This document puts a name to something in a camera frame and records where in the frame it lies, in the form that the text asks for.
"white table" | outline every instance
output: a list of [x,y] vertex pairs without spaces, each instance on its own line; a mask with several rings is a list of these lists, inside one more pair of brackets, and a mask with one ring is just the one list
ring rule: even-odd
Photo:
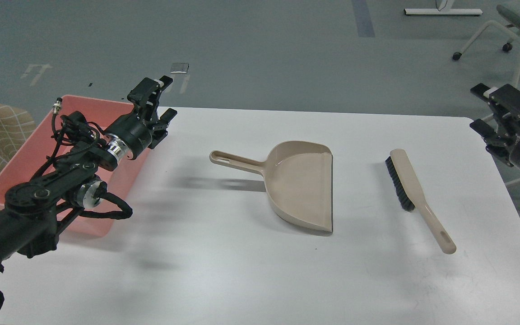
[[[0,324],[520,324],[520,219],[469,119],[178,108],[143,166],[129,220],[103,238],[4,262]],[[264,160],[306,140],[334,155],[334,233],[271,210]],[[405,149],[456,242],[400,208],[384,160]]]

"beige brush handle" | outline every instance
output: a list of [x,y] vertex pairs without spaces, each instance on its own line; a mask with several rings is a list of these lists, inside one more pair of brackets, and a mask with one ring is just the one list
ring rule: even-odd
[[439,243],[442,252],[446,254],[454,253],[456,251],[456,245],[446,230],[444,230],[444,227],[435,216],[433,210],[431,210],[427,204],[421,183],[418,181],[417,174],[414,172],[413,165],[410,163],[406,152],[402,149],[392,150],[390,152],[390,158],[392,158],[392,163],[394,164],[396,173],[398,174],[400,183],[407,197],[409,197],[410,201],[421,212],[427,226],[429,226],[437,243]]
[[441,222],[435,216],[435,212],[431,210],[429,205],[420,204],[417,206],[419,212],[421,212],[421,216],[425,219],[427,226],[431,230],[433,236],[435,237],[437,243],[441,247],[441,250],[445,254],[452,254],[456,252],[456,245],[442,226]]
[[259,175],[262,175],[262,171],[264,170],[263,162],[218,150],[210,153],[210,161],[217,165],[240,169],[240,171],[256,173]]

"gray floor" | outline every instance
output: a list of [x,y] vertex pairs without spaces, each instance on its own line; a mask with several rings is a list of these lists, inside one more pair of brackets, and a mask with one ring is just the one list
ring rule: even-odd
[[[450,56],[500,19],[499,2],[455,2],[480,17],[409,17],[404,6],[434,1],[1,1],[0,102],[41,121],[58,96],[119,101],[189,62],[189,82],[177,77],[163,105],[476,119],[489,110],[469,89],[509,83],[516,53],[490,29]],[[520,186],[510,194],[520,213]]]

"brush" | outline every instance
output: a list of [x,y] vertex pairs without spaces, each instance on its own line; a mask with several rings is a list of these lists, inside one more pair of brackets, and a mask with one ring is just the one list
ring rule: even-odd
[[392,182],[395,185],[400,206],[409,212],[417,206],[437,243],[439,243],[442,252],[446,254],[454,253],[456,245],[428,205],[421,183],[418,181],[417,174],[414,172],[406,152],[402,149],[392,150],[385,163],[388,174],[392,177]]

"pink plastic basin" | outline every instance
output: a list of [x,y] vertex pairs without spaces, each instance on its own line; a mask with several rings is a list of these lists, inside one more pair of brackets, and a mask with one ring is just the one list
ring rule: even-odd
[[[74,111],[80,111],[88,121],[98,123],[103,129],[107,128],[120,115],[130,113],[134,107],[131,103],[73,95],[66,95],[62,98],[60,115],[69,115]],[[4,208],[5,192],[14,185],[29,181],[31,175],[45,163],[46,156],[52,154],[55,145],[55,140],[51,138],[50,111],[0,173],[0,210]],[[123,159],[113,172],[99,168],[97,175],[107,183],[109,192],[125,199],[149,152],[150,150],[144,150],[136,160]],[[106,201],[93,209],[96,212],[112,210],[118,210],[117,206]],[[59,214],[58,220],[67,213],[68,211]],[[113,222],[114,220],[111,219],[77,217],[66,230],[102,237],[109,232]]]

